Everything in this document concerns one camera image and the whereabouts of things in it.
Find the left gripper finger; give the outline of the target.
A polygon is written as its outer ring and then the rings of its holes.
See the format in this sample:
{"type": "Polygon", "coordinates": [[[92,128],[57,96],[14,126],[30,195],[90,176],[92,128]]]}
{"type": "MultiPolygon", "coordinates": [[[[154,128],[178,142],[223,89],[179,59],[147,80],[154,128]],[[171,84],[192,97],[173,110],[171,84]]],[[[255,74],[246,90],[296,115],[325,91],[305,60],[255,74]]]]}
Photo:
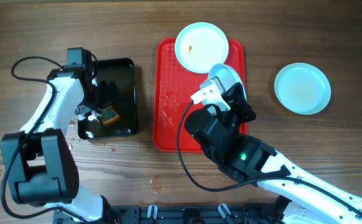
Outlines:
{"type": "Polygon", "coordinates": [[[98,84],[98,96],[99,101],[107,101],[108,85],[105,81],[100,81],[98,84]]]}
{"type": "Polygon", "coordinates": [[[119,101],[121,97],[120,90],[114,81],[109,82],[109,96],[111,101],[119,101]]]}

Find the green orange sponge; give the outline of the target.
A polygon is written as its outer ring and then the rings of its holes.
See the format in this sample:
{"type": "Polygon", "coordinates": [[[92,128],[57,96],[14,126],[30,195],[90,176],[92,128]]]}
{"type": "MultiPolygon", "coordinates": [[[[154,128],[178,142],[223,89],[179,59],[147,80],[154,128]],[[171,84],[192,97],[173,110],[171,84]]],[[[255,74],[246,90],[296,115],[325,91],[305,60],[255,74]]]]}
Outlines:
{"type": "Polygon", "coordinates": [[[120,119],[113,105],[109,105],[101,111],[101,119],[104,126],[114,124],[120,119]]]}

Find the white plate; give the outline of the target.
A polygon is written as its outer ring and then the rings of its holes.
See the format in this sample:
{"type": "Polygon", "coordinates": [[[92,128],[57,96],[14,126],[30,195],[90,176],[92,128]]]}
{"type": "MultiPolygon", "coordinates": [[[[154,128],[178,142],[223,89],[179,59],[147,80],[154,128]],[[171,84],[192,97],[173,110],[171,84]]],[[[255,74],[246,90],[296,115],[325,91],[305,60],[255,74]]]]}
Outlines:
{"type": "Polygon", "coordinates": [[[231,66],[223,63],[214,65],[209,71],[207,79],[209,80],[213,77],[217,77],[217,79],[219,79],[221,86],[223,87],[223,92],[228,91],[236,83],[242,84],[244,99],[247,99],[246,90],[244,89],[241,77],[231,66]]]}
{"type": "Polygon", "coordinates": [[[292,63],[282,68],[275,77],[274,92],[285,108],[302,115],[321,112],[332,96],[327,76],[308,63],[292,63]]]}
{"type": "Polygon", "coordinates": [[[194,73],[208,73],[214,65],[225,62],[229,43],[225,33],[216,25],[196,22],[180,31],[174,49],[184,68],[194,73]]]}

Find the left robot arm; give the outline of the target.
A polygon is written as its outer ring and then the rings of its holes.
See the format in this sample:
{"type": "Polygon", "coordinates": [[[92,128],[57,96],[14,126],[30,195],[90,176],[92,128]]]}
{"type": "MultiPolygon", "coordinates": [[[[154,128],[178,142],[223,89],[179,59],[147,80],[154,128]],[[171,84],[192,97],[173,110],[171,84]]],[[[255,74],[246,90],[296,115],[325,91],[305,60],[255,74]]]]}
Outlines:
{"type": "Polygon", "coordinates": [[[97,65],[89,50],[68,49],[66,64],[43,80],[47,90],[31,119],[19,132],[3,136],[0,198],[9,216],[30,219],[56,210],[74,222],[121,222],[104,196],[80,184],[65,139],[73,115],[84,118],[108,105],[93,81],[97,65]]]}

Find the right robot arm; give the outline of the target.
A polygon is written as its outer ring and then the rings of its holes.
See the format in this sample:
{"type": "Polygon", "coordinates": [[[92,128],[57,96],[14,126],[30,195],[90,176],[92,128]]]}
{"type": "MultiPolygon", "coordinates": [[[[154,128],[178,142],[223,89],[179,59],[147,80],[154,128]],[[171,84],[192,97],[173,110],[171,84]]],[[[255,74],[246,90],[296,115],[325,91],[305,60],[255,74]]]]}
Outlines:
{"type": "Polygon", "coordinates": [[[179,126],[203,153],[236,184],[221,191],[255,185],[279,195],[281,207],[273,215],[282,223],[362,223],[362,198],[308,173],[258,138],[239,127],[255,119],[244,86],[228,88],[205,83],[192,96],[203,108],[185,111],[179,126]]]}

